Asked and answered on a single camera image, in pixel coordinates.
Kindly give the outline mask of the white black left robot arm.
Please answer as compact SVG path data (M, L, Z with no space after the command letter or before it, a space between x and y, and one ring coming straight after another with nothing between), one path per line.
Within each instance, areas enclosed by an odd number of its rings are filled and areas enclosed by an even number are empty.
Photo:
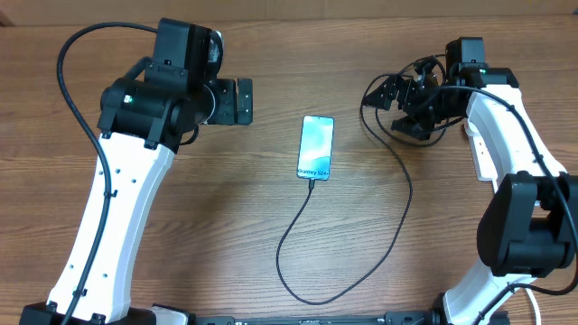
M106 88L95 128L98 159L68 262L45 302L24 307L32 324L192 324L194 314L131 304L135 258L154 197L181 146L201 125L249 125L250 79L222 79L222 34L163 18L154 52Z

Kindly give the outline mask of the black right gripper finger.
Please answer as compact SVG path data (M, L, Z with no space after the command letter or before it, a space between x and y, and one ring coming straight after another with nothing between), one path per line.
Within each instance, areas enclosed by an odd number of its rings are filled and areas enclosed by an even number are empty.
M397 80L397 75L387 75L379 86L364 96L362 104L367 107L389 110L397 97Z
M419 141L429 140L434 128L434 122L428 119L404 116L396 119L391 124L393 131L409 135Z

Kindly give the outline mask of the Samsung Galaxy S24+ smartphone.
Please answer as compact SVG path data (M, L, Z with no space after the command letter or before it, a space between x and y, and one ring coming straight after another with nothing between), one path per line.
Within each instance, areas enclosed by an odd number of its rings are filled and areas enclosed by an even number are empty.
M334 126L332 117L303 118L296 169L298 178L316 181L330 178Z

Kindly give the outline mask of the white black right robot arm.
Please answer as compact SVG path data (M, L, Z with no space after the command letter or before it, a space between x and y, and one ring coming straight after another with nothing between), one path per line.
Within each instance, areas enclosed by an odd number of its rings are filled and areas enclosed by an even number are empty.
M541 141L524 109L517 78L493 68L480 37L461 37L442 54L375 77L361 105L397 106L403 116L380 127L383 144L437 143L463 123L487 149L495 170L493 198L477 228L478 260L427 311L389 311L388 324L506 324L502 305L536 281L577 263L577 179Z

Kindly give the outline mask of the white power strip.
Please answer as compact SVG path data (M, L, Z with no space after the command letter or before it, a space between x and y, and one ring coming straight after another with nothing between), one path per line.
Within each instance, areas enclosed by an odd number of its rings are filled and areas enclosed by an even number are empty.
M477 179L479 181L496 181L498 175L495 165L478 128L467 119L464 122L464 130L470 143L471 155Z

